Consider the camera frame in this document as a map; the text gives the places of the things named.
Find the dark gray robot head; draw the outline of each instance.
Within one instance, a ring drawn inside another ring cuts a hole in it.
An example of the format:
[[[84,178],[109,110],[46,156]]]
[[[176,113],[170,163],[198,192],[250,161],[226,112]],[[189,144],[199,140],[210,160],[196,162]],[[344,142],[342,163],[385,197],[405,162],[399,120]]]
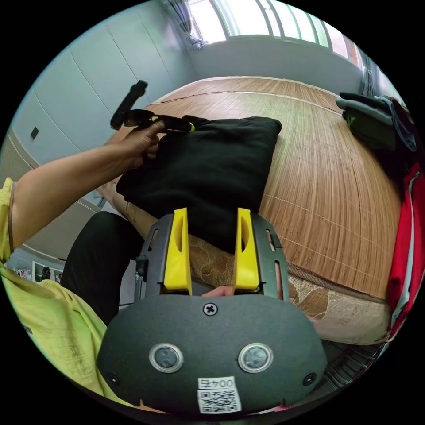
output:
[[[114,393],[136,406],[246,415],[302,400],[326,357],[309,319],[289,302],[161,295],[113,319],[97,366]]]

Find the white label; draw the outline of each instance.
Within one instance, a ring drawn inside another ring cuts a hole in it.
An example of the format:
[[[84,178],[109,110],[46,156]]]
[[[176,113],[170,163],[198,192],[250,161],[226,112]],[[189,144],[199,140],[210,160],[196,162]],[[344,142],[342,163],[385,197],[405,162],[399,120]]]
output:
[[[202,414],[240,412],[242,406],[235,378],[198,378],[198,404]]]

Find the curtain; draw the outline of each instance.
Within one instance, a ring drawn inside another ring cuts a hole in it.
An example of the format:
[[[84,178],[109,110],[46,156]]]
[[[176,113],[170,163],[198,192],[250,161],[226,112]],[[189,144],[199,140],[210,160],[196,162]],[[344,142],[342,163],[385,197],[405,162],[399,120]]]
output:
[[[184,31],[186,40],[193,50],[202,49],[205,44],[208,44],[193,36],[193,16],[187,0],[161,0],[161,3]]]
[[[366,55],[362,50],[359,49],[360,56],[363,61],[363,80],[359,90],[359,93],[363,96],[374,96],[375,88],[373,83],[373,73],[372,73],[372,61],[368,55]]]

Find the printed number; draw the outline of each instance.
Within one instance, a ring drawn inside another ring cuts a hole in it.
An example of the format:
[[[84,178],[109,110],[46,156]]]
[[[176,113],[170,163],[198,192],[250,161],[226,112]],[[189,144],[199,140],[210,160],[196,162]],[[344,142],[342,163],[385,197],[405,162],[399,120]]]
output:
[[[234,384],[233,384],[232,379],[228,379],[228,380],[222,379],[220,381],[216,381],[216,380],[210,381],[209,379],[202,379],[200,388],[203,388],[203,389],[218,388],[218,387],[219,388],[226,388],[226,387],[231,388],[233,386],[234,386]]]

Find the light switch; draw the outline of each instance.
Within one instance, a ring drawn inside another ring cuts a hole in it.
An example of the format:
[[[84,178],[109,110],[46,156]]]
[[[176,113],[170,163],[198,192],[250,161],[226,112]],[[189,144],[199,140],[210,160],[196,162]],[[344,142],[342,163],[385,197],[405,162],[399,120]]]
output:
[[[39,129],[37,127],[34,127],[34,130],[31,132],[31,138],[34,140],[39,133]]]

